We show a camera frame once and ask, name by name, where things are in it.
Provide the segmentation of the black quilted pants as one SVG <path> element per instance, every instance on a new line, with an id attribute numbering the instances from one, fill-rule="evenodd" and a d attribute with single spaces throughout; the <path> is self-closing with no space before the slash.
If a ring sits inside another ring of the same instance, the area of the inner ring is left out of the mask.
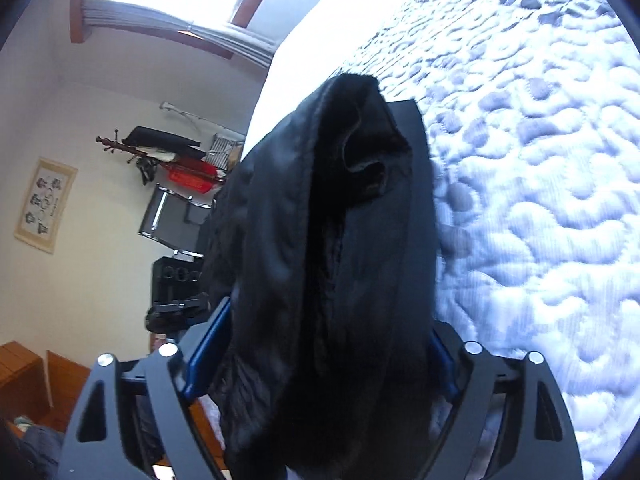
<path id="1" fill-rule="evenodd" d="M 232 171 L 202 286 L 231 300 L 209 393 L 235 479 L 413 479 L 430 448 L 437 231 L 421 115 L 327 80 Z"/>

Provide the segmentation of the wooden cabinet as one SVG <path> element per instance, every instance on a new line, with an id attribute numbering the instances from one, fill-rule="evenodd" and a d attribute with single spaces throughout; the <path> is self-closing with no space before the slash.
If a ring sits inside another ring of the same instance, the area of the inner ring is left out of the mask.
<path id="1" fill-rule="evenodd" d="M 26 416 L 65 432 L 89 377 L 88 367 L 48 351 L 42 358 L 11 341 L 1 346 L 1 417 Z"/>

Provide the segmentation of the black chrome cantilever chair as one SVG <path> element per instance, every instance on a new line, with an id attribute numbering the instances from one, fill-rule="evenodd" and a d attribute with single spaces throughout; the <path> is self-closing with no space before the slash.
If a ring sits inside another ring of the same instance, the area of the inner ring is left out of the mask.
<path id="1" fill-rule="evenodd" d="M 183 196 L 158 184 L 146 206 L 138 234 L 176 254 L 203 258 L 211 210 L 209 204 L 198 203 L 192 196 Z"/>

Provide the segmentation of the red hanging garment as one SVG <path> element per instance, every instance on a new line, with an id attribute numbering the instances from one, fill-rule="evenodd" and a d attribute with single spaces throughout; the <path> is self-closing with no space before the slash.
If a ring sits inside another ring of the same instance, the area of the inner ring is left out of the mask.
<path id="1" fill-rule="evenodd" d="M 167 171 L 168 180 L 192 192 L 206 194 L 224 184 L 226 178 L 215 165 L 205 160 L 178 157 L 160 166 Z"/>

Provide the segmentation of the white standing rack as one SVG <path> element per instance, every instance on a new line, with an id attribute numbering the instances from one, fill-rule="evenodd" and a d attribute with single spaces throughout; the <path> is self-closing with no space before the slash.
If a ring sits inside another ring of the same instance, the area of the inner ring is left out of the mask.
<path id="1" fill-rule="evenodd" d="M 206 162 L 226 174 L 240 160 L 246 135 L 218 125 L 205 117 L 186 112 L 167 101 L 160 103 L 160 110 L 186 120 L 201 138 L 201 149 L 206 151 Z"/>

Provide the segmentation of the black hanging garment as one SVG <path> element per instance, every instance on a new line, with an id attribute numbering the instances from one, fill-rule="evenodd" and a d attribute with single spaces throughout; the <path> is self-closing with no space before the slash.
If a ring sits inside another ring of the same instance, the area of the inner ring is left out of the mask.
<path id="1" fill-rule="evenodd" d="M 178 136 L 175 133 L 143 126 L 134 128 L 122 140 L 122 143 L 130 146 L 130 148 L 158 148 L 180 157 L 189 157 L 197 160 L 201 160 L 206 156 L 206 151 L 201 149 L 201 143 L 198 141 Z"/>

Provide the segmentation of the wooden coat rack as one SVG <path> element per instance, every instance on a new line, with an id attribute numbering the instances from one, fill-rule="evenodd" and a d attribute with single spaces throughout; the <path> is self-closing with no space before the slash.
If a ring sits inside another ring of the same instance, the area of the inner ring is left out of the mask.
<path id="1" fill-rule="evenodd" d="M 180 157 L 176 154 L 168 156 L 161 155 L 159 152 L 148 153 L 146 151 L 143 151 L 142 148 L 130 148 L 130 146 L 127 146 L 118 140 L 118 130 L 114 131 L 114 135 L 114 139 L 104 138 L 104 136 L 97 136 L 94 140 L 96 141 L 96 143 L 99 143 L 103 146 L 104 152 L 110 152 L 114 154 L 116 151 L 119 151 L 129 154 L 130 159 L 128 160 L 128 164 L 130 164 L 130 162 L 132 162 L 134 159 L 144 159 L 149 160 L 152 165 L 160 166 L 162 162 L 171 162 L 172 160 Z"/>

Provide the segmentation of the grey window curtain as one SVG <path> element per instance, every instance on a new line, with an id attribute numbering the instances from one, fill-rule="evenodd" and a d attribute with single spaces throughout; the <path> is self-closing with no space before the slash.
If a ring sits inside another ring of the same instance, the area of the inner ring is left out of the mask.
<path id="1" fill-rule="evenodd" d="M 126 30 L 210 52 L 236 54 L 262 68 L 270 67 L 278 47 L 273 40 L 243 27 L 229 23 L 198 25 L 127 1 L 81 0 L 80 8 L 84 23 L 89 26 Z"/>

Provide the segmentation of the bed with quilted mattress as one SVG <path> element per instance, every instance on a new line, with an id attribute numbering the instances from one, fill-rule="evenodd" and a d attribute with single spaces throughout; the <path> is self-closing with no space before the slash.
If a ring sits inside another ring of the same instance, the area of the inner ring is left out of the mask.
<path id="1" fill-rule="evenodd" d="M 274 55 L 241 159 L 336 76 L 413 103 L 432 168 L 432 336 L 442 321 L 494 356 L 540 352 L 581 479 L 618 477 L 639 428 L 633 19 L 625 0 L 320 0 Z M 451 410 L 430 341 L 426 460 Z M 494 396 L 466 476 L 487 479 L 503 408 Z"/>

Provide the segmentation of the framed wall picture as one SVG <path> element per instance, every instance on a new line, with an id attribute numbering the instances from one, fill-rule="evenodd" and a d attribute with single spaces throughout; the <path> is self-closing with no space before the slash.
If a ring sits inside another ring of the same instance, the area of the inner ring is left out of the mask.
<path id="1" fill-rule="evenodd" d="M 47 254 L 53 254 L 77 169 L 40 157 L 23 200 L 14 237 Z"/>

